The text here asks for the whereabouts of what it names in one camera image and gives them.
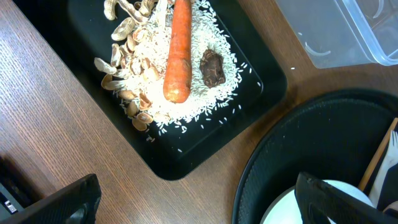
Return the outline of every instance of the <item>tabletop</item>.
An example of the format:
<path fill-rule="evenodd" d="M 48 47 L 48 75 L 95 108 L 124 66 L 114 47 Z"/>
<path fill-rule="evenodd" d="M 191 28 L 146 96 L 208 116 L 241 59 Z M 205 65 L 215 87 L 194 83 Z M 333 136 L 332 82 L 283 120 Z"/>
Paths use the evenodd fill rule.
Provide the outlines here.
<path fill-rule="evenodd" d="M 285 72 L 286 97 L 191 174 L 168 182 L 146 166 L 16 5 L 0 1 L 1 157 L 40 197 L 97 174 L 97 223 L 230 223 L 251 153 L 294 106 L 348 87 L 398 95 L 398 67 L 316 69 L 274 0 L 239 3 Z"/>

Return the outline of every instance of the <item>black tray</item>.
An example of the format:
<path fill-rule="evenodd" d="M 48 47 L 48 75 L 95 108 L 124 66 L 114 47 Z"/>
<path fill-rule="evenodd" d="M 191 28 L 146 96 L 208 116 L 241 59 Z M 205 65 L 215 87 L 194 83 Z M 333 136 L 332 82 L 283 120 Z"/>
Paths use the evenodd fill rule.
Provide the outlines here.
<path fill-rule="evenodd" d="M 252 74 L 245 69 L 243 81 L 235 91 L 238 94 L 229 106 L 215 111 L 212 122 L 184 124 L 188 131 L 173 131 L 159 137 L 152 124 L 148 133 L 136 131 L 131 120 L 119 106 L 120 100 L 100 86 L 104 74 L 93 66 L 94 57 L 110 60 L 110 34 L 127 17 L 118 7 L 116 21 L 108 21 L 103 14 L 103 0 L 14 0 L 22 12 L 53 47 L 73 74 L 87 89 L 109 119 L 161 178 L 175 180 L 184 177 L 209 158 L 228 141 L 270 110 L 284 96 L 286 79 L 275 58 L 262 42 L 248 17 L 236 1 L 212 0 L 219 17 L 219 27 L 231 36 L 229 42 L 239 65 L 247 62 Z M 218 120 L 228 122 L 220 125 Z M 151 143 L 146 139 L 156 138 Z"/>
<path fill-rule="evenodd" d="M 358 186 L 397 115 L 398 98 L 371 90 L 337 91 L 299 106 L 254 150 L 239 181 L 232 223 L 260 223 L 301 171 Z"/>

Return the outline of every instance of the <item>black rectangular tray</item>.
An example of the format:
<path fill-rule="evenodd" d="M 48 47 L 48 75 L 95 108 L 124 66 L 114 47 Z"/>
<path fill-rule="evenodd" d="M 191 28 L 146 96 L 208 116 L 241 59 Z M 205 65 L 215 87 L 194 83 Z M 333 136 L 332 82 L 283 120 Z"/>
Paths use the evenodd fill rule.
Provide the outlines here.
<path fill-rule="evenodd" d="M 213 111 L 211 121 L 206 121 L 206 116 L 201 114 L 198 122 L 183 122 L 188 128 L 185 134 L 171 125 L 167 129 L 168 133 L 159 136 L 155 124 L 151 124 L 148 133 L 138 132 L 119 106 L 120 100 L 101 88 L 104 74 L 96 71 L 93 65 L 95 57 L 110 60 L 113 43 L 110 34 L 127 14 L 118 8 L 118 19 L 108 21 L 103 14 L 103 0 L 14 2 L 131 146 L 155 174 L 163 179 L 176 180 L 187 175 L 269 111 L 285 95 L 287 84 L 284 73 L 238 2 L 210 0 L 217 13 L 220 29 L 231 37 L 228 40 L 232 53 L 236 53 L 238 66 L 246 62 L 252 68 L 252 73 L 249 73 L 249 69 L 241 73 L 243 80 L 234 91 L 238 95 L 234 96 L 228 107 Z M 147 141 L 148 136 L 156 140 Z"/>

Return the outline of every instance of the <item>orange carrot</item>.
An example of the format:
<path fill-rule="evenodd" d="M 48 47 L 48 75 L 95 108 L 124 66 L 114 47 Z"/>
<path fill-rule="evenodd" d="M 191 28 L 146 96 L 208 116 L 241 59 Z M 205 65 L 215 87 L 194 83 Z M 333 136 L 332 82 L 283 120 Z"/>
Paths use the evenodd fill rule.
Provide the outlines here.
<path fill-rule="evenodd" d="M 191 0 L 176 0 L 169 59 L 163 84 L 166 100 L 183 103 L 191 93 Z"/>

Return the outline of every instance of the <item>wooden chopstick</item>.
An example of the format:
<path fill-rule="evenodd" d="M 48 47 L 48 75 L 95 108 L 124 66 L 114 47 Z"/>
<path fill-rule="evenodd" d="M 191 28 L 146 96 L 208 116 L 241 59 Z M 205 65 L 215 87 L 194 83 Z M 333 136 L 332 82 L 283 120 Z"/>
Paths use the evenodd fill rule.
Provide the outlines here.
<path fill-rule="evenodd" d="M 367 186 L 369 179 L 371 178 L 371 175 L 374 172 L 374 168 L 376 168 L 377 163 L 379 162 L 381 156 L 383 155 L 383 152 L 387 146 L 388 140 L 390 139 L 391 131 L 395 129 L 398 123 L 398 118 L 395 118 L 392 121 L 392 124 L 390 125 L 390 128 L 388 129 L 386 135 L 384 136 L 383 140 L 380 143 L 380 146 L 378 147 L 376 153 L 374 154 L 371 162 L 368 165 L 368 168 L 365 171 L 365 174 L 362 177 L 362 180 L 360 181 L 358 185 L 358 189 L 364 191 L 365 187 Z"/>

